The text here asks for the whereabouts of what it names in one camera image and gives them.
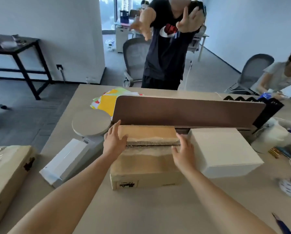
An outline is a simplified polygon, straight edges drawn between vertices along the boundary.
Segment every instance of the black file organizer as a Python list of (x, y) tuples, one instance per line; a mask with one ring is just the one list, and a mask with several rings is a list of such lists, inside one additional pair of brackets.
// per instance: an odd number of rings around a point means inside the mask
[(240, 96), (240, 97), (237, 97), (236, 99), (233, 99), (231, 96), (227, 96), (224, 98), (224, 100), (265, 103), (266, 106), (264, 110), (253, 123), (253, 125), (257, 127), (257, 130), (259, 130), (270, 118), (274, 116), (274, 114), (276, 114), (284, 106), (283, 103), (281, 103), (279, 100), (275, 98), (255, 99), (254, 97), (250, 97), (248, 99), (245, 99)]

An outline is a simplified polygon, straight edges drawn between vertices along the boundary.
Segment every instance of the dark blue pen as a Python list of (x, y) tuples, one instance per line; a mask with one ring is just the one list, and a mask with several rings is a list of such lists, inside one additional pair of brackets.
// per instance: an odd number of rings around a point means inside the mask
[(276, 219), (276, 223), (279, 225), (283, 234), (291, 234), (291, 231), (288, 229), (285, 223), (275, 213), (272, 213), (272, 215)]

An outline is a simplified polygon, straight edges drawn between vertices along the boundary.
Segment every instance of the black pants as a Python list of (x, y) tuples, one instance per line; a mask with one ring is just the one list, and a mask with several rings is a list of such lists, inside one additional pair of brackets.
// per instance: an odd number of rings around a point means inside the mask
[(178, 90), (179, 80), (160, 80), (143, 75), (141, 88), (159, 89), (159, 90)]

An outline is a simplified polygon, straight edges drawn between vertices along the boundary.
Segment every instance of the white t-shirt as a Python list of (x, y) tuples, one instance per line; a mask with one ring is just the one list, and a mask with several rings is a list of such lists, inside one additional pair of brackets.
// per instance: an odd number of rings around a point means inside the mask
[[(287, 77), (284, 74), (286, 62), (275, 62), (266, 69), (264, 72), (273, 74), (271, 80), (265, 85), (265, 88), (273, 89), (274, 91), (278, 92), (287, 86), (291, 85), (291, 77)], [(255, 91), (256, 93), (260, 94), (257, 90), (257, 86), (261, 82), (263, 75), (259, 78), (259, 80), (251, 87), (251, 90)]]

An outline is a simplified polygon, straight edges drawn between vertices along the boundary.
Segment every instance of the brown partition panel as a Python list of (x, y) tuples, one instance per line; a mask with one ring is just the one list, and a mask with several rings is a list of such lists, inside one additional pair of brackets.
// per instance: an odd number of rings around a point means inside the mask
[(119, 96), (112, 122), (122, 125), (169, 125), (250, 128), (264, 103)]

